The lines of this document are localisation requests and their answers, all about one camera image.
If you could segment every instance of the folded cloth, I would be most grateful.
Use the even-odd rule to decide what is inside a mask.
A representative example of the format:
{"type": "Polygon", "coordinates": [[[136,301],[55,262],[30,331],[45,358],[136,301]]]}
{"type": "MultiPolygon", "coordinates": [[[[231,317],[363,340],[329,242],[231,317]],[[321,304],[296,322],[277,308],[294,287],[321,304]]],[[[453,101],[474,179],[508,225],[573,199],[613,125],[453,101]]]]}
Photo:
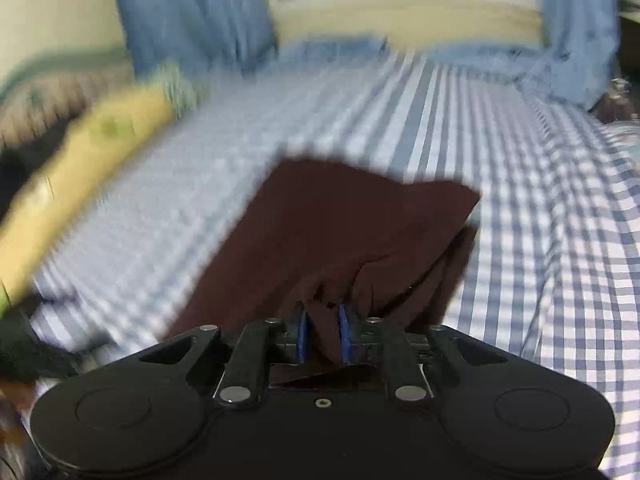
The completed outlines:
{"type": "Polygon", "coordinates": [[[285,160],[262,184],[169,330],[238,332],[302,303],[340,362],[337,306],[409,330],[438,322],[466,267],[479,200],[455,182],[400,184],[338,162],[285,160]]]}

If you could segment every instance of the yellow cloth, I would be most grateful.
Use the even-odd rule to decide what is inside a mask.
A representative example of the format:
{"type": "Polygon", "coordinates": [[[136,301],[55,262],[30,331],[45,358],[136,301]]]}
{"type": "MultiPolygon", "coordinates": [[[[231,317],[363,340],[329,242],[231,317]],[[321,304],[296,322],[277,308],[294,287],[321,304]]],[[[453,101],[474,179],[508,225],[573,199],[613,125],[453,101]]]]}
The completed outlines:
{"type": "Polygon", "coordinates": [[[18,193],[0,224],[0,314],[24,296],[33,271],[86,199],[174,117],[162,87],[135,86],[70,124],[58,152],[18,193]]]}

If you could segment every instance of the metal screw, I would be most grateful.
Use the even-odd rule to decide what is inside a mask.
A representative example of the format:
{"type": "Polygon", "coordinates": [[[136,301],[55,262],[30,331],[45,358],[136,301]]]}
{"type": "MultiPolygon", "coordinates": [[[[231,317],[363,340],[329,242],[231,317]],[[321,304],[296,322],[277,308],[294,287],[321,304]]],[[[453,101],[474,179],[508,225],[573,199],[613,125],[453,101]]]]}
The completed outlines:
{"type": "Polygon", "coordinates": [[[400,386],[396,390],[396,399],[406,400],[408,402],[415,402],[416,400],[423,400],[427,396],[427,390],[420,386],[400,386]]]}
{"type": "Polygon", "coordinates": [[[316,399],[316,408],[328,408],[332,405],[331,399],[316,399]]]}
{"type": "Polygon", "coordinates": [[[243,402],[251,397],[251,390],[244,386],[227,386],[218,394],[225,402],[243,402]]]}

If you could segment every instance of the bed sheet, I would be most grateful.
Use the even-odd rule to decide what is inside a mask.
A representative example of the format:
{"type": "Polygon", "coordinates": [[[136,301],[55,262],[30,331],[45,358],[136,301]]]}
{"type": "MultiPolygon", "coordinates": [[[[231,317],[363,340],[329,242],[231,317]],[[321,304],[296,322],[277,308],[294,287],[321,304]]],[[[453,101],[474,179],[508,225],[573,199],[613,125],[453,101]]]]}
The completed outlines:
{"type": "Polygon", "coordinates": [[[640,214],[632,164],[569,105],[424,56],[316,64],[217,91],[103,191],[42,265],[34,327],[103,359],[153,344],[281,156],[336,158],[482,192],[444,323],[600,390],[617,430],[602,469],[640,478],[640,214]]]}

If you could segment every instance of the gingham fabric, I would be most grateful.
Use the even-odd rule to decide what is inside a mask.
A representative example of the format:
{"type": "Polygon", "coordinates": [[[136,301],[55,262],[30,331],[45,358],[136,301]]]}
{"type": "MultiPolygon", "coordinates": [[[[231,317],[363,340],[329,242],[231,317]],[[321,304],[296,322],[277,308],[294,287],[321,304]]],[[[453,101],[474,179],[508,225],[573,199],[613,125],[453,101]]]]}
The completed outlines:
{"type": "Polygon", "coordinates": [[[309,66],[214,92],[111,182],[36,279],[67,346],[108,330],[149,346],[279,156],[338,158],[406,182],[479,189],[476,247],[445,323],[600,390],[617,430],[602,462],[640,478],[638,181],[571,106],[423,56],[309,66]]]}

